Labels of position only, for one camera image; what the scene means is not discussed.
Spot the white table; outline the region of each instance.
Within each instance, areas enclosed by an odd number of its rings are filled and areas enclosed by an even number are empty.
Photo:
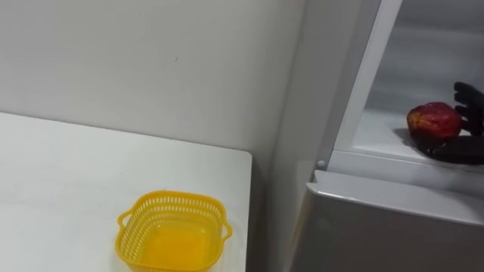
[[[123,272],[116,218],[153,190],[223,202],[213,271],[245,271],[249,153],[0,113],[0,259],[8,272]]]

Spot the gray wall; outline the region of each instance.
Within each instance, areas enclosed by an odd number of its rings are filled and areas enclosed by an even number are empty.
[[[303,0],[0,2],[0,111],[270,165]]]
[[[271,272],[288,269],[305,184],[315,162],[329,158],[379,5],[307,2],[270,177],[267,225],[259,225]]]

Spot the refrigerator door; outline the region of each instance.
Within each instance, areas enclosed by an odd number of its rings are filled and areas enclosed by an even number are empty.
[[[291,271],[484,270],[484,201],[315,172],[293,241]]]

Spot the plastic basket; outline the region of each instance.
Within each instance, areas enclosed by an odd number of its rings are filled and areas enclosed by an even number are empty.
[[[118,225],[116,253],[134,272],[206,271],[232,235],[218,200],[172,191],[142,196]]]

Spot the robotic hand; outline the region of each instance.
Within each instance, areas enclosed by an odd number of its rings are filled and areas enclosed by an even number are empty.
[[[455,110],[463,117],[463,130],[470,136],[449,139],[429,138],[411,133],[417,149],[426,156],[442,162],[464,165],[484,165],[484,94],[473,86],[456,82]]]

